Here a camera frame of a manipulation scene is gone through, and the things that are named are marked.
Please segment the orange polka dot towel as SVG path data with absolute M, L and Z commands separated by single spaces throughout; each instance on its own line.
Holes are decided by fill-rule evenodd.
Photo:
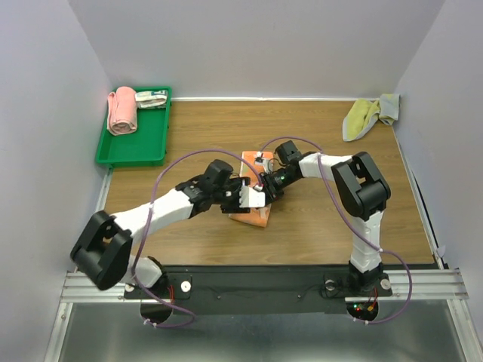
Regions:
M 254 158 L 257 152 L 258 151 L 243 151 L 241 157 L 248 161 L 254 167 L 256 173 L 262 173 L 254 166 Z M 265 151 L 263 153 L 265 156 L 270 155 L 274 158 L 272 152 Z M 240 171 L 238 172 L 238 174 L 240 176 L 249 177 L 252 184 L 257 181 L 256 174 L 243 162 L 240 165 Z M 238 222 L 246 223 L 248 225 L 265 228 L 268 223 L 270 210 L 270 205 L 261 208 L 252 208 L 250 210 L 250 213 L 233 213 L 229 215 L 229 218 Z

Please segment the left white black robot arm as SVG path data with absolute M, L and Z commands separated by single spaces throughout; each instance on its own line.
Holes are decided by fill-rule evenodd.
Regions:
M 152 297 L 162 296 L 168 279 L 161 265 L 132 254 L 147 237 L 164 227 L 188 220 L 217 204 L 224 213 L 248 212 L 257 198 L 247 177 L 234 177 L 224 161 L 212 161 L 204 173 L 175 186 L 152 202 L 124 212 L 94 213 L 88 220 L 70 258 L 99 290 L 118 283 L 142 286 Z

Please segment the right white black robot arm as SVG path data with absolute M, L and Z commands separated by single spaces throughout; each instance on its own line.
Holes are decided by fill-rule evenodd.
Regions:
M 377 286 L 383 275 L 380 225 L 391 197 L 390 187 L 367 152 L 332 156 L 322 151 L 301 153 L 289 140 L 275 149 L 280 168 L 264 161 L 260 178 L 266 203 L 282 198 L 284 190 L 302 178 L 322 179 L 337 212 L 352 232 L 347 285 L 356 294 Z

